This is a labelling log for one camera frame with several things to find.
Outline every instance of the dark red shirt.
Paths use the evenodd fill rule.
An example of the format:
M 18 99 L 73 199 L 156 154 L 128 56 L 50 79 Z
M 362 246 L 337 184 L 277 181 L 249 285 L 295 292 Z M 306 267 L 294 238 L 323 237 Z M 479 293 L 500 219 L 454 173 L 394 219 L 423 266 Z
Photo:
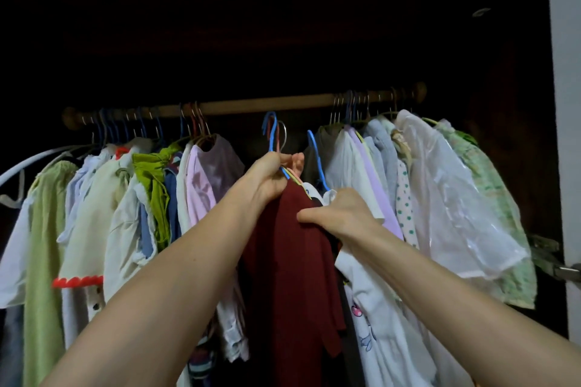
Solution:
M 296 220 L 313 206 L 289 181 L 242 255 L 250 375 L 260 385 L 320 387 L 324 354 L 341 352 L 345 321 L 329 240 L 319 227 Z

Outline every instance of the person's right arm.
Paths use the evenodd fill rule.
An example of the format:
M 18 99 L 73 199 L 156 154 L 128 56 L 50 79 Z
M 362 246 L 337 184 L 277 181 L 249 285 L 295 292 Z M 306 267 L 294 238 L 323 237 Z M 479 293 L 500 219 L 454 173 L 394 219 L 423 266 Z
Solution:
M 483 387 L 581 385 L 579 347 L 399 240 L 353 189 L 339 190 L 330 206 L 304 209 L 297 219 L 348 245 Z

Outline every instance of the olive green garment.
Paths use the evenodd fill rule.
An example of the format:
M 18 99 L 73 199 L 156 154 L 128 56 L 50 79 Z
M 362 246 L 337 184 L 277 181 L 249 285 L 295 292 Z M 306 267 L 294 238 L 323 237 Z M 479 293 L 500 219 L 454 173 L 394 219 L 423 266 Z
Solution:
M 517 203 L 504 185 L 490 158 L 476 145 L 459 135 L 448 121 L 440 121 L 436 129 L 444 135 L 454 152 L 470 169 L 478 192 L 488 200 L 506 232 L 530 253 L 527 235 L 520 224 Z M 498 283 L 504 294 L 505 303 L 534 309 L 537 277 L 530 258 L 509 269 L 498 280 Z
M 177 143 L 163 148 L 159 153 L 133 155 L 133 168 L 140 183 L 145 187 L 151 212 L 156 226 L 153 235 L 157 244 L 157 250 L 161 251 L 170 244 L 170 221 L 167 218 L 167 206 L 170 195 L 164 184 L 164 167 L 170 162 L 171 156 L 180 150 Z
M 37 387 L 64 354 L 61 292 L 52 288 L 52 281 L 61 267 L 56 238 L 64 230 L 66 187 L 77 169 L 59 161 L 37 181 L 26 275 L 25 387 Z

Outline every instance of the wooden closet rod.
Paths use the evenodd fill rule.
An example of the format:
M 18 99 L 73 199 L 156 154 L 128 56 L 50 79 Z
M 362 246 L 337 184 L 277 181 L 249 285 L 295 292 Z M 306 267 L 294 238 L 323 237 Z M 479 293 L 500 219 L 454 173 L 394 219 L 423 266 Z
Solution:
M 415 83 L 411 90 L 406 90 L 405 95 L 399 89 L 389 91 L 367 91 L 359 93 L 359 104 L 374 102 L 393 102 L 411 100 L 419 104 L 426 97 L 427 88 L 425 83 Z M 337 101 L 341 102 L 341 94 L 317 94 L 317 95 L 300 95 L 292 97 L 271 97 L 271 98 L 252 98 L 252 99 L 235 99 L 228 101 L 209 101 L 199 103 L 198 107 L 205 116 L 212 115 L 232 115 L 236 113 L 253 113 L 268 111 L 288 111 L 299 109 L 317 109 L 322 107 L 331 107 Z M 182 110 L 185 116 L 189 115 L 189 106 L 187 103 L 182 104 Z M 127 117 L 135 119 L 136 109 L 113 109 L 107 111 L 109 116 L 115 120 L 124 120 Z M 151 117 L 159 118 L 178 118 L 181 116 L 179 105 L 166 105 L 154 107 L 141 107 L 141 116 L 143 119 Z M 63 122 L 71 130 L 79 130 L 83 125 L 91 123 L 91 112 L 79 112 L 72 107 L 67 107 L 63 111 Z

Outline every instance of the white door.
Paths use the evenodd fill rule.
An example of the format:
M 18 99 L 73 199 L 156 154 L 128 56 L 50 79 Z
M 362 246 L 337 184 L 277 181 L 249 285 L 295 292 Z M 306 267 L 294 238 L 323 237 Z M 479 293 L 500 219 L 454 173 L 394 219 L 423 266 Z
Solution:
M 581 0 L 550 0 L 565 264 L 581 263 Z M 581 345 L 581 285 L 567 282 L 570 340 Z

